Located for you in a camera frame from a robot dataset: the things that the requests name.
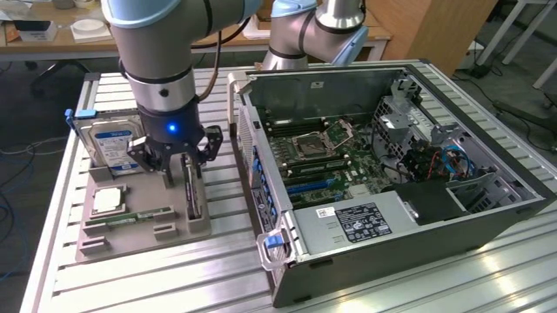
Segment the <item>blue hard drive label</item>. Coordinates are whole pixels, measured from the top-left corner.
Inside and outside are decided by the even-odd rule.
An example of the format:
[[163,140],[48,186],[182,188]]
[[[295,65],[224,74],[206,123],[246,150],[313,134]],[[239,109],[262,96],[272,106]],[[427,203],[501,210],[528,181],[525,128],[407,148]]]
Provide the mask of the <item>blue hard drive label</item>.
[[131,136],[130,130],[123,130],[120,132],[100,132],[95,135],[95,138],[113,138],[113,137],[124,137]]
[[115,132],[100,132],[95,134],[96,144],[103,154],[107,166],[115,175],[123,175],[136,172],[139,167],[134,159],[127,154],[128,142],[132,140],[134,134],[130,130],[119,130]]

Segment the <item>blue led light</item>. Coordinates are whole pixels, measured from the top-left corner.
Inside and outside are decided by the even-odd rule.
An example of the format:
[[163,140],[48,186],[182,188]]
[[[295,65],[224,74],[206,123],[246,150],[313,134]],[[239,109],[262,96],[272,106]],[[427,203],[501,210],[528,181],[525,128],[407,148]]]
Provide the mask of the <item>blue led light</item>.
[[176,126],[176,124],[174,124],[174,123],[170,123],[167,126],[166,126],[166,129],[168,130],[168,132],[171,132],[172,134],[175,134],[176,132],[178,132],[178,126]]

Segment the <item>power supply label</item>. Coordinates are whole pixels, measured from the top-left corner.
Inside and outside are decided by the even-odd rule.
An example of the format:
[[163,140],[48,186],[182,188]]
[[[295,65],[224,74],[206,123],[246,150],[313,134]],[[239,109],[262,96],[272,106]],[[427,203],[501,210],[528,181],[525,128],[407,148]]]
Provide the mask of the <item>power supply label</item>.
[[393,233],[374,203],[337,210],[335,214],[351,243]]

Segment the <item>wooden cabinet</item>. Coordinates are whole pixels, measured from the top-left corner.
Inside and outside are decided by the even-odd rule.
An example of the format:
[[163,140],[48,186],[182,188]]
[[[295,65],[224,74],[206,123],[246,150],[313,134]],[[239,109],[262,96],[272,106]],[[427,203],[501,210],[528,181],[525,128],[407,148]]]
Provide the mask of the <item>wooden cabinet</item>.
[[366,0],[393,34],[383,60],[429,59],[451,75],[497,0]]

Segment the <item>metal plate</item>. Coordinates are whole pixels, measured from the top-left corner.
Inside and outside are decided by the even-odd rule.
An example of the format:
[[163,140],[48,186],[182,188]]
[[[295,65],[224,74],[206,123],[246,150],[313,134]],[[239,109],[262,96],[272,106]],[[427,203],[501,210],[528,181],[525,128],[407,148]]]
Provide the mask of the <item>metal plate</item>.
[[[522,165],[557,191],[557,170],[437,69],[414,66],[437,84]],[[202,102],[202,122],[226,124],[226,75]],[[196,71],[203,89],[211,70]],[[125,80],[103,74],[85,83],[80,106],[134,103]],[[450,114],[431,98],[423,106],[445,123]],[[479,250],[313,299],[271,308],[271,291],[259,265],[254,233],[231,156],[230,141],[203,169],[212,235],[203,241],[76,265],[76,216],[87,181],[88,156],[71,135],[31,272],[23,312],[509,312],[557,308],[557,207],[514,225]]]

